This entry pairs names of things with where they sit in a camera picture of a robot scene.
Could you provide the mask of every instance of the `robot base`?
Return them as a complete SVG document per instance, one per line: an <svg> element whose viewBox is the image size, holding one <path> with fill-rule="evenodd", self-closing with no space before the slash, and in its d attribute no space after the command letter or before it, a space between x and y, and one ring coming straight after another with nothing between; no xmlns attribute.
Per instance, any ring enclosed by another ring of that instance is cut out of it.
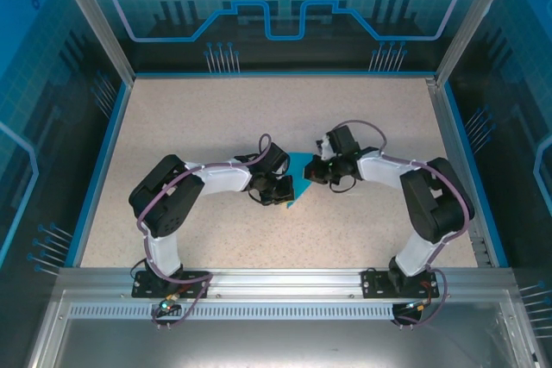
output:
<svg viewBox="0 0 552 368"><path fill-rule="evenodd" d="M209 273L207 271L181 271L175 278L186 280L193 278L200 278L206 276ZM146 298L159 298L162 299L175 293L183 284L171 284L163 279L157 277L152 271L138 271L135 275L135 282L132 287L132 297L146 297ZM202 288L201 283L191 284L186 290L180 292L181 299L195 299L198 297L199 291ZM202 298L207 297L207 290Z"/></svg>
<svg viewBox="0 0 552 368"><path fill-rule="evenodd" d="M425 299L428 291L422 286L423 282L431 285L431 297L439 297L439 286L435 273L423 271L422 273L407 278L400 292L395 290L389 280L388 271L376 271L369 268L361 272L362 295L365 299Z"/></svg>

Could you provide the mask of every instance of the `cyan triangle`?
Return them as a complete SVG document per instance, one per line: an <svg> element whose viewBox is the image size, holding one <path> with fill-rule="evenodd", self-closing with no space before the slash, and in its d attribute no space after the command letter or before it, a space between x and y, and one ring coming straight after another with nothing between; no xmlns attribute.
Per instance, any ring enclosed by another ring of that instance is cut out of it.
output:
<svg viewBox="0 0 552 368"><path fill-rule="evenodd" d="M312 161L310 153L288 153L290 156L290 166L287 169L287 175L293 177L293 190L295 192L295 200L287 203L287 208L290 208L311 185L310 180L303 178L304 167Z"/></svg>

